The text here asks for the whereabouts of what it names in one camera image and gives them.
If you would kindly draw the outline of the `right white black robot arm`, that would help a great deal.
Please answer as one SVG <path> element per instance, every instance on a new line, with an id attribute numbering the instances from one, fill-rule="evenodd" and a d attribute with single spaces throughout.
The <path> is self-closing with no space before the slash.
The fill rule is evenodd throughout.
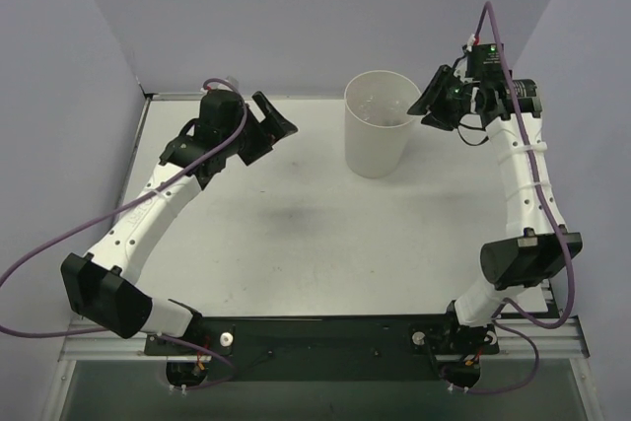
<path id="1" fill-rule="evenodd" d="M 460 131 L 476 115 L 496 154 L 504 187 L 504 239 L 480 251 L 482 275 L 454 302 L 461 326 L 490 323 L 535 287 L 571 263 L 583 248 L 558 210 L 544 154 L 543 107 L 531 79 L 515 80 L 501 65 L 496 43 L 467 45 L 451 65 L 438 68 L 409 114 L 443 131 Z"/>

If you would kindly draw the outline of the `clear unlabelled plastic bottle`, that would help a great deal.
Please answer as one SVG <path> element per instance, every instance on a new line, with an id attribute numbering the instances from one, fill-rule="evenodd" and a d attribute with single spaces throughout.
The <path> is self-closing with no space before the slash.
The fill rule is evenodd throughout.
<path id="1" fill-rule="evenodd" d="M 381 127 L 394 127 L 407 121 L 405 103 L 392 96 L 371 95 L 357 106 L 356 114 L 366 123 Z"/>

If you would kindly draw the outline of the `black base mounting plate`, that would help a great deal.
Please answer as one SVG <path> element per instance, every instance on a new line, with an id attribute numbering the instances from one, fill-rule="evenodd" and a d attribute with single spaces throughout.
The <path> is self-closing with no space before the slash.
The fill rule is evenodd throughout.
<path id="1" fill-rule="evenodd" d="M 178 383 L 194 362 L 239 382 L 432 381 L 443 366 L 475 382 L 473 358 L 499 352 L 492 326 L 461 326 L 450 313 L 201 317 L 183 340 L 150 336 L 144 347 Z"/>

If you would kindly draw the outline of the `white paper bin cup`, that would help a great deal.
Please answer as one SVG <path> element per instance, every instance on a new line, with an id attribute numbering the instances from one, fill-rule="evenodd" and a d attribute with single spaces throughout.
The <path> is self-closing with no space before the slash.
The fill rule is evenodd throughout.
<path id="1" fill-rule="evenodd" d="M 344 91 L 344 155 L 348 168 L 356 175 L 379 178 L 397 167 L 412 132 L 415 117 L 394 127 L 371 125 L 356 114 L 358 104 L 368 96 L 401 99 L 407 110 L 421 96 L 407 77 L 386 70 L 374 70 L 353 78 Z"/>

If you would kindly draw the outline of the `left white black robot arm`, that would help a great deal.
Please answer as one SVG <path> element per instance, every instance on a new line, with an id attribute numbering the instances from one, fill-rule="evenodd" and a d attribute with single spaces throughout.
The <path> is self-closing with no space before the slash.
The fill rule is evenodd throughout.
<path id="1" fill-rule="evenodd" d="M 229 158 L 250 165 L 298 128 L 261 92 L 252 97 L 256 119 L 242 97 L 210 90 L 199 114 L 159 157 L 143 194 L 85 254 L 69 254 L 61 275 L 71 310 L 122 338 L 139 332 L 165 334 L 180 353 L 201 344 L 196 310 L 144 294 L 136 283 L 150 254 L 177 215 L 220 173 Z"/>

